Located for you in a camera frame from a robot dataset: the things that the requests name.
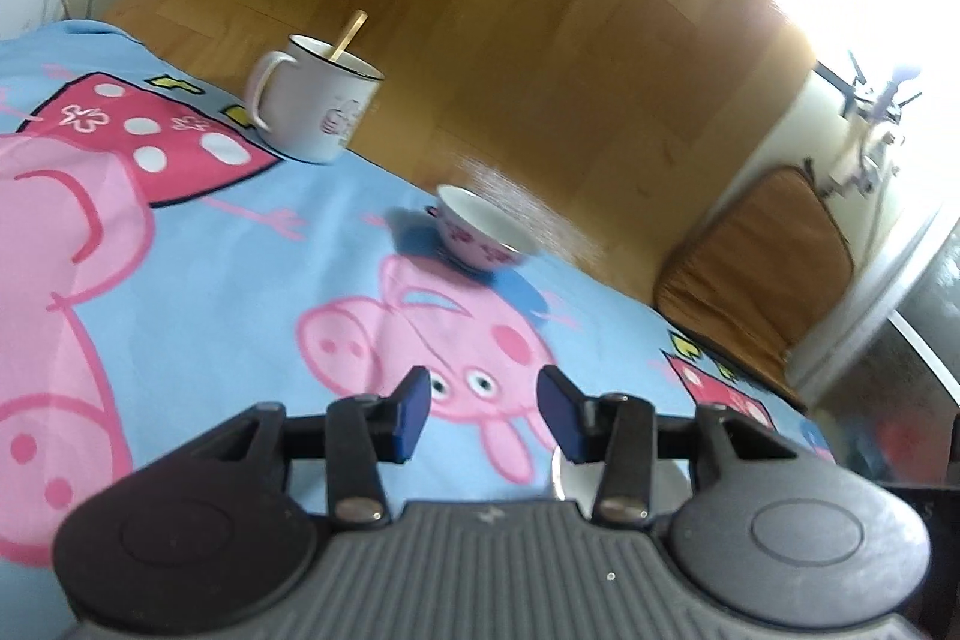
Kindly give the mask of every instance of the wooden floor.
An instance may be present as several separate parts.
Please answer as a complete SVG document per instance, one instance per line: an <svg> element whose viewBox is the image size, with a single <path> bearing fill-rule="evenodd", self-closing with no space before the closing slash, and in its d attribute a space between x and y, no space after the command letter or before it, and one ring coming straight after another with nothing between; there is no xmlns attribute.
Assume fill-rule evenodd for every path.
<svg viewBox="0 0 960 640"><path fill-rule="evenodd" d="M290 32L387 74L352 148L425 189L472 183L641 299L813 64L771 0L122 0L107 19L242 92Z"/></svg>

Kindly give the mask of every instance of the pig cartoon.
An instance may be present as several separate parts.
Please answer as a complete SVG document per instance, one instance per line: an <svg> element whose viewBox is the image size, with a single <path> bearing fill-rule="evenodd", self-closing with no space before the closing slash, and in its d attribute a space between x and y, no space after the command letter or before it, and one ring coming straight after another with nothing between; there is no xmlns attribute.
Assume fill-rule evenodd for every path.
<svg viewBox="0 0 960 640"><path fill-rule="evenodd" d="M0 557L48 565L66 513L131 469L73 307L136 269L152 231L122 157L0 135Z"/></svg>
<svg viewBox="0 0 960 640"><path fill-rule="evenodd" d="M411 366L430 370L430 413L475 424L494 469L533 480L515 419L545 448L553 437L536 409L536 375L553 363L527 319L498 293L434 258L387 256L382 301L349 296L306 311L299 348L310 371L337 394L389 394Z"/></svg>

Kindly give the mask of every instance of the teacup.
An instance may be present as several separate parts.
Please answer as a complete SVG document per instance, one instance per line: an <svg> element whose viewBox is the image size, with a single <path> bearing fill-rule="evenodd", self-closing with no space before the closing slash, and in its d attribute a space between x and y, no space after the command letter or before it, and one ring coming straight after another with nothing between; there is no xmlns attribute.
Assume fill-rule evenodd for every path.
<svg viewBox="0 0 960 640"><path fill-rule="evenodd" d="M463 265L488 272L516 266L538 252L536 239L523 224L483 196L442 185L437 199L440 238Z"/></svg>

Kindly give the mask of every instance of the gray ribbed plate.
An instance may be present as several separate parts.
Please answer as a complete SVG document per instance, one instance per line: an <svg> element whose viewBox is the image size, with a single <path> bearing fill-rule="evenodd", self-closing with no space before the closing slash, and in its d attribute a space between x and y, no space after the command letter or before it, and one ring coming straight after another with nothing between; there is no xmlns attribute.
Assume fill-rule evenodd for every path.
<svg viewBox="0 0 960 640"><path fill-rule="evenodd" d="M919 638L891 616L821 636ZM71 640L119 640L89 624ZM807 638L709 605L645 534L594 527L572 501L406 506L375 533L340 534L290 597L203 640Z"/></svg>

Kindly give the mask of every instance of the brown cushion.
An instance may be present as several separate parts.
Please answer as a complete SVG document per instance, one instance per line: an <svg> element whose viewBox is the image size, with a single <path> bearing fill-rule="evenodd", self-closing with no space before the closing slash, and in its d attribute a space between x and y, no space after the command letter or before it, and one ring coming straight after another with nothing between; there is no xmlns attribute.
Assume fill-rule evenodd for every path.
<svg viewBox="0 0 960 640"><path fill-rule="evenodd" d="M784 378L787 353L851 277L847 243L808 177L778 167L673 253L654 305L803 410Z"/></svg>

